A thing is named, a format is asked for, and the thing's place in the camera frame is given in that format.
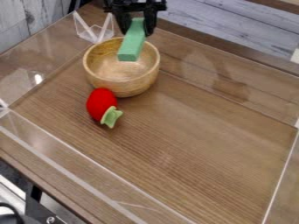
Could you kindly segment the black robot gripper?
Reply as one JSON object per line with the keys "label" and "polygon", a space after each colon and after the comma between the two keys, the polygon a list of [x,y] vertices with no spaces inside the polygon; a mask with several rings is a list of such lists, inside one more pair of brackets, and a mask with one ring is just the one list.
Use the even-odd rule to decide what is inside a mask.
{"label": "black robot gripper", "polygon": [[151,36],[157,27],[157,12],[167,10],[167,0],[105,0],[106,12],[117,13],[117,23],[123,34],[127,34],[133,23],[129,12],[145,12],[145,35]]}

